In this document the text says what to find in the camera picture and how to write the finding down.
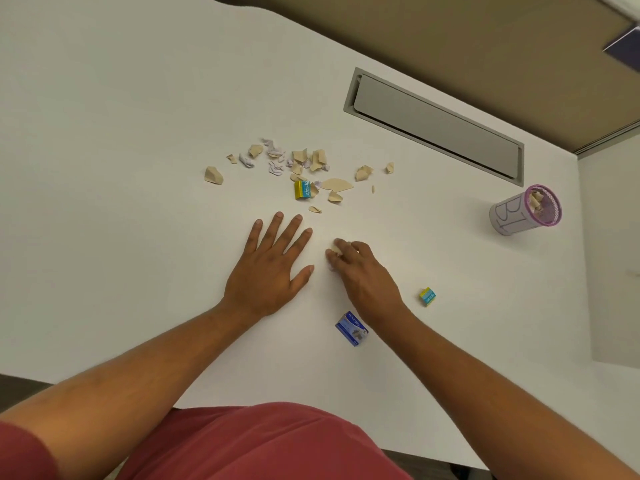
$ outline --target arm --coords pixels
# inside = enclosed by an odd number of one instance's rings
[[[500,480],[639,480],[580,429],[422,323],[363,242],[326,251],[361,318],[407,364]]]
[[[302,217],[275,241],[282,218],[276,214],[259,246],[262,221],[256,221],[224,298],[213,309],[17,404],[0,420],[39,437],[65,480],[104,478],[216,357],[308,282],[313,266],[293,280],[291,266],[311,229],[285,252]]]

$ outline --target hand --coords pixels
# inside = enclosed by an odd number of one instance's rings
[[[406,308],[396,282],[368,244],[336,239],[335,245],[342,256],[327,249],[326,257],[340,273],[347,295],[364,322],[375,326]]]
[[[276,241],[283,217],[282,212],[276,213],[260,245],[262,221],[258,219],[253,224],[244,252],[229,275],[225,297],[220,302],[223,307],[247,316],[251,325],[290,302],[307,284],[314,270],[314,266],[306,266],[291,279],[291,266],[309,242],[312,229],[309,227],[300,234],[285,252],[302,223],[302,216],[295,216]]]

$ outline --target red shirt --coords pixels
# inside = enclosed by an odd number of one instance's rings
[[[36,437],[0,423],[0,478],[58,480]],[[357,426],[301,404],[172,410],[118,480],[402,479]]]

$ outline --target finger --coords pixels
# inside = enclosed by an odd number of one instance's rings
[[[344,239],[338,238],[334,242],[335,245],[338,246],[338,249],[341,250],[344,259],[347,262],[353,263],[359,259],[362,259],[362,256],[360,256],[360,254],[358,254],[358,252],[352,247],[352,245],[346,242]]]
[[[363,256],[365,258],[376,258],[375,256],[373,256],[373,251],[366,242],[353,241],[351,243],[351,247],[359,252],[360,256]]]
[[[273,250],[275,252],[277,252],[278,254],[282,254],[284,250],[287,249],[287,246],[293,239],[293,236],[295,236],[298,227],[300,227],[300,224],[302,224],[302,216],[298,214],[291,220],[287,228],[284,229],[284,232],[280,234],[280,237],[273,245]]]
[[[244,245],[244,254],[251,254],[252,252],[255,252],[255,249],[258,246],[258,238],[260,237],[261,230],[262,219],[258,219],[251,227],[249,238],[246,240],[246,244]]]
[[[300,253],[309,242],[309,239],[311,239],[311,234],[313,234],[313,232],[314,231],[313,229],[311,229],[311,227],[304,229],[304,231],[302,231],[302,234],[300,234],[299,238],[296,239],[296,241],[291,245],[289,250],[284,254],[284,256],[286,256],[286,258],[289,260],[291,264],[293,264],[293,261],[298,259],[298,256],[300,256]]]
[[[278,233],[278,228],[280,227],[283,217],[284,214],[282,212],[276,212],[276,215],[274,215],[271,220],[271,224],[267,227],[267,232],[264,233],[262,242],[260,246],[258,246],[258,251],[264,252],[271,249],[273,242],[276,240],[276,234]]]
[[[340,259],[340,256],[338,256],[338,254],[333,252],[331,249],[327,249],[324,252],[324,255],[326,256],[327,261],[329,261],[331,267],[339,273],[343,272],[347,268],[347,263]]]
[[[314,272],[316,267],[311,264],[306,266],[300,270],[300,272],[293,278],[289,284],[289,288],[293,293],[293,296],[297,295],[302,288],[309,282],[309,278],[311,278],[311,273]]]

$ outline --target white desk surface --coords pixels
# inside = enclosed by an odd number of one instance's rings
[[[525,183],[558,194],[562,223],[493,231],[489,206],[520,188],[343,112],[356,66],[522,141]],[[481,467],[379,338],[356,349],[334,329],[351,305],[323,250],[357,238],[421,320],[640,469],[640,371],[590,358],[574,155],[278,15],[210,0],[3,0],[0,67],[0,372],[56,382],[202,312],[253,220],[301,212],[309,285],[178,406],[311,404],[383,448]],[[324,148],[323,177],[376,172],[311,214],[264,157],[225,159],[261,136]]]

